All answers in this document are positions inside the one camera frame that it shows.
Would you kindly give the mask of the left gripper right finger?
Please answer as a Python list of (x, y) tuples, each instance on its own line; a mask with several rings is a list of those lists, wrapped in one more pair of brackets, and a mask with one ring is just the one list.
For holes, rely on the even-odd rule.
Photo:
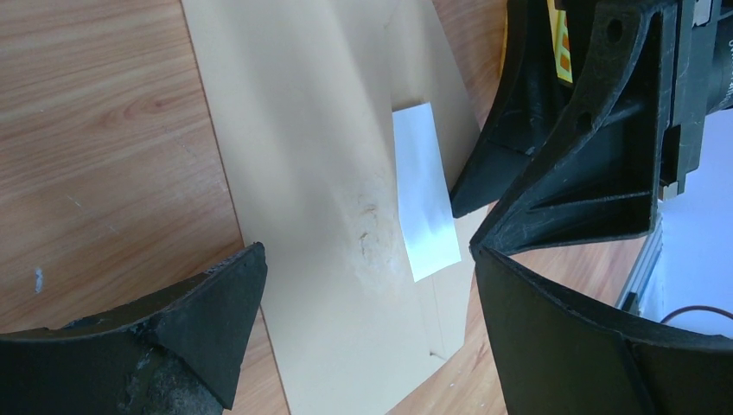
[(730, 338), (634, 316), (492, 249), (475, 265), (509, 413), (731, 413)]

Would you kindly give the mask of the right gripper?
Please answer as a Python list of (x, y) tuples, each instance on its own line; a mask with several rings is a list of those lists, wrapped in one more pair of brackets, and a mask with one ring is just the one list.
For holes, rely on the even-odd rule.
[(472, 253), (649, 233), (659, 180), (662, 201), (683, 194), (705, 118), (732, 108), (731, 1), (582, 1), (568, 23), (570, 97)]

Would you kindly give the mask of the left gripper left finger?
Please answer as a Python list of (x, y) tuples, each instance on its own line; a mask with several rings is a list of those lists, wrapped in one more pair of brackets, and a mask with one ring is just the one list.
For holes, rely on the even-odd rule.
[(4, 414), (221, 414), (264, 293), (255, 243), (191, 278), (59, 329), (1, 337)]

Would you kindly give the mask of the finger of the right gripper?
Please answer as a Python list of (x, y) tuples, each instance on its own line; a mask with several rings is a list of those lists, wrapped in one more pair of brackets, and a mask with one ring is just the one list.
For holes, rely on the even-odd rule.
[(544, 145), (565, 104), (547, 3), (508, 2), (500, 83), (476, 145), (449, 192), (454, 218), (501, 198)]

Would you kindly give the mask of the letter paper sheet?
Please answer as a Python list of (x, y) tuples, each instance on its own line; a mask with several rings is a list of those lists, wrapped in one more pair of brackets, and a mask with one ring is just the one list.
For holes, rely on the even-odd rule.
[(461, 261), (430, 103), (392, 114), (398, 220), (413, 279)]

